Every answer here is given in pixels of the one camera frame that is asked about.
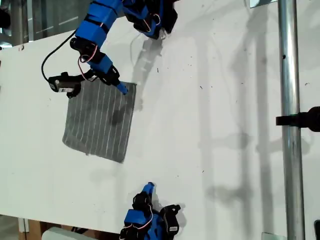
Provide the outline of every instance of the white table surface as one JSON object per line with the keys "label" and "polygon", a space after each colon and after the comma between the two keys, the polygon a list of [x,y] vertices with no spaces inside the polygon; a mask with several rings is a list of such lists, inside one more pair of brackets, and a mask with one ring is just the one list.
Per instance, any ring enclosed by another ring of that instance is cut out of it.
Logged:
{"label": "white table surface", "polygon": [[[320,103],[319,8],[319,1],[298,1],[302,111]],[[40,66],[70,32],[0,51],[0,214],[118,233],[132,198],[152,181],[162,206],[183,206],[177,240],[286,235],[275,124],[277,4],[247,9],[240,0],[181,0],[176,10],[162,49],[141,52],[146,38],[125,18],[103,45],[121,80],[138,84],[142,103],[123,164],[62,142],[68,98],[51,91]],[[79,74],[78,55],[66,44],[46,63],[46,75]],[[320,135],[302,130],[302,139],[312,239],[320,218]]]}

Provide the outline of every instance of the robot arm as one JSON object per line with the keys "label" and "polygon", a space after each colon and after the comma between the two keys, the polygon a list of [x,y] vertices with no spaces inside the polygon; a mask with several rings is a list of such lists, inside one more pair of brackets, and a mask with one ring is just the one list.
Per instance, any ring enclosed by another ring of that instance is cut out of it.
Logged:
{"label": "robot arm", "polygon": [[88,14],[75,32],[70,46],[79,51],[80,59],[90,65],[93,73],[107,85],[115,86],[127,94],[126,86],[119,81],[119,72],[110,58],[100,52],[107,34],[122,9],[121,0],[95,0],[90,4]]}
{"label": "robot arm", "polygon": [[80,53],[78,63],[88,63],[90,71],[83,73],[80,69],[81,75],[78,76],[69,76],[64,72],[49,79],[45,77],[44,63],[65,41],[46,57],[41,66],[42,74],[53,91],[67,92],[68,98],[73,98],[81,91],[81,81],[96,76],[104,84],[115,86],[123,94],[128,92],[126,86],[119,81],[120,74],[113,62],[100,51],[122,10],[135,29],[153,39],[159,38],[161,29],[171,33],[178,17],[172,0],[94,0],[85,19],[75,31],[75,37],[70,41],[71,48]]}
{"label": "robot arm", "polygon": [[133,209],[124,219],[119,240],[173,240],[179,232],[176,218],[179,205],[165,206],[160,212],[153,209],[152,193],[155,185],[149,182],[133,198]]}

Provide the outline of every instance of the metal pole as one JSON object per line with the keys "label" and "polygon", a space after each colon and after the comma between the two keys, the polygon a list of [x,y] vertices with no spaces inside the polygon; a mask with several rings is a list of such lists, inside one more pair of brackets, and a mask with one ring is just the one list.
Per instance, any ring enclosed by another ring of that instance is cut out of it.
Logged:
{"label": "metal pole", "polygon": [[[282,116],[300,112],[296,0],[278,0]],[[288,240],[305,240],[301,131],[282,127]]]}

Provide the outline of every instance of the gray cloth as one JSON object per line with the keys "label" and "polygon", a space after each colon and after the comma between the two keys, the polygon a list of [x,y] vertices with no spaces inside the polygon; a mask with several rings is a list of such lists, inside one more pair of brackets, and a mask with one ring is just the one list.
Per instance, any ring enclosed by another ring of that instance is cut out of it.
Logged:
{"label": "gray cloth", "polygon": [[83,81],[81,92],[69,100],[63,143],[87,155],[123,162],[136,98],[136,84],[124,83],[128,93],[99,79]]}

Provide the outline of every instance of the black cable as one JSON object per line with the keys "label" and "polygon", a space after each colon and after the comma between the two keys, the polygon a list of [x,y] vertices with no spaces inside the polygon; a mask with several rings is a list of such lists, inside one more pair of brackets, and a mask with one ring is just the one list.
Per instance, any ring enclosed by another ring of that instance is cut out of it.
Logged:
{"label": "black cable", "polygon": [[27,230],[26,230],[26,220],[23,219],[23,226],[24,226],[24,240],[27,240]]}
{"label": "black cable", "polygon": [[88,229],[86,229],[86,228],[78,228],[75,232],[77,234],[84,234],[86,231],[88,231]]}
{"label": "black cable", "polygon": [[77,30],[75,30],[70,36],[67,37],[66,40],[64,40],[55,50],[53,50],[52,52],[50,52],[48,54],[48,56],[45,57],[45,59],[43,60],[42,62],[42,65],[41,65],[41,73],[42,73],[42,76],[44,77],[44,79],[48,82],[48,78],[46,77],[45,73],[44,73],[44,66],[45,66],[45,63],[46,61],[48,60],[48,58],[50,58],[50,56],[52,54],[54,54],[56,51],[58,51],[66,42],[68,42],[69,39],[72,38],[73,35],[75,35]]}

